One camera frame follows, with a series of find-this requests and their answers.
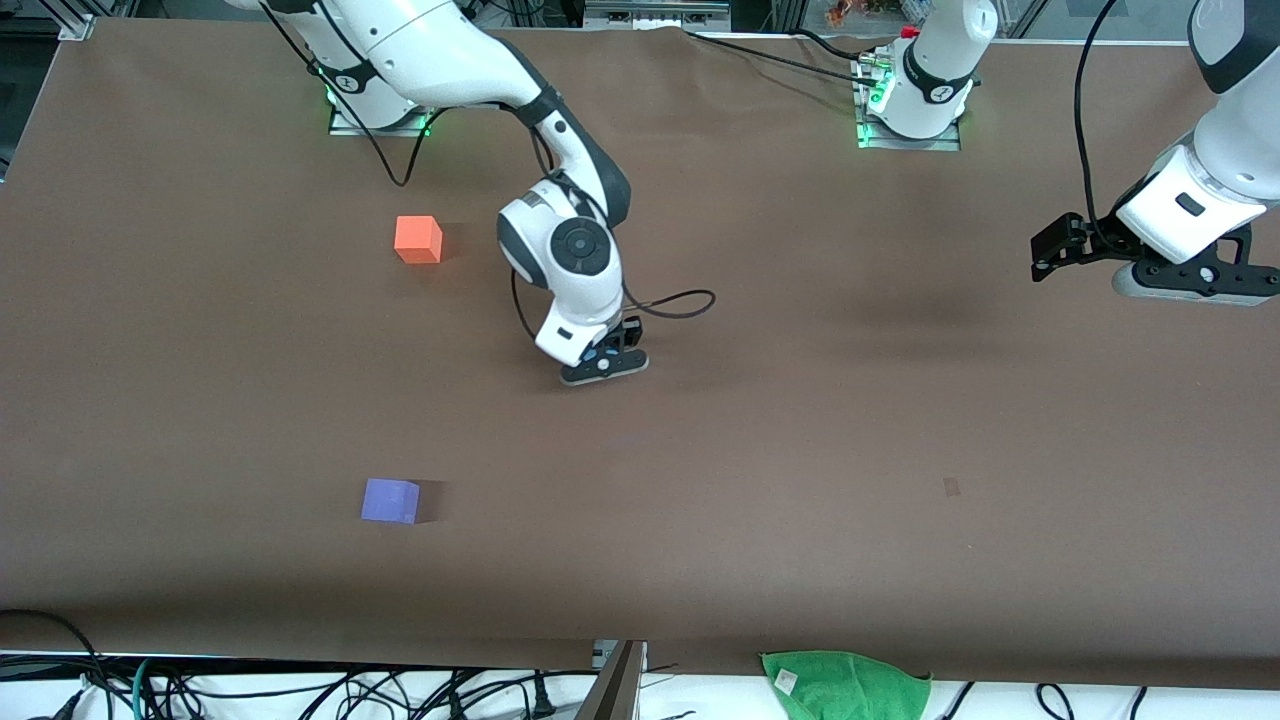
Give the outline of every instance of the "brown table surface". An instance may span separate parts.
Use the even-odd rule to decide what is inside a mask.
[[[634,290],[716,310],[563,388],[494,242],[538,177],[512,118],[445,115],[397,190],[271,27],[102,22],[0,192],[3,605],[106,651],[564,666],[640,637],[690,671],[1280,687],[1280,304],[1028,277],[1083,209],[1078,47],[993,47],[964,151],[913,154],[856,147],[846,83],[676,31],[511,37],[632,181]],[[1100,204],[1211,102],[1183,47],[1100,47]],[[445,224],[442,265],[399,263],[399,214]],[[361,521],[370,477],[445,483],[443,519]]]

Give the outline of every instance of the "purple cube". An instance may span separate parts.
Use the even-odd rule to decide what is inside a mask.
[[[412,525],[417,521],[417,483],[369,478],[360,518],[374,523]]]

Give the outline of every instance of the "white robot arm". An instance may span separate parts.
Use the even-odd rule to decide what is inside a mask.
[[[1251,223],[1280,204],[1280,3],[1199,0],[1190,45],[1219,96],[1094,228],[1069,213],[1032,240],[1032,278],[1096,260],[1133,297],[1260,305],[1280,270],[1248,263]],[[1219,245],[1235,245],[1234,261]]]
[[[645,354],[634,347],[639,320],[622,320],[622,263],[611,232],[627,217],[631,186],[513,45],[477,29],[452,0],[266,0],[265,5],[303,35],[320,61],[334,58],[334,69],[324,70],[330,83],[353,74],[352,67],[364,68],[360,74],[369,79],[364,92],[355,94],[360,102],[352,102],[361,119],[365,106],[385,108],[381,119],[415,105],[495,104],[540,136],[557,168],[498,215],[498,242],[512,268],[554,296],[535,342],[564,365],[562,378],[568,384],[648,366]],[[394,100],[372,91],[383,85]],[[352,94],[344,97],[349,101]]]
[[[1217,106],[1116,213],[1174,264],[1280,202],[1280,3],[1201,0],[1190,44]]]
[[[973,72],[1000,28],[991,0],[938,0],[919,37],[899,38],[877,54],[891,56],[892,77],[868,110],[897,135],[942,135],[964,114]]]

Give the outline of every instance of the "orange cube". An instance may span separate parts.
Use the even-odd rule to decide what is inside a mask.
[[[440,261],[444,232],[431,215],[396,218],[396,252],[410,265]]]

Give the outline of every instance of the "green cloth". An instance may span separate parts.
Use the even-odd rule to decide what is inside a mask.
[[[920,720],[931,680],[851,652],[762,655],[791,720]]]

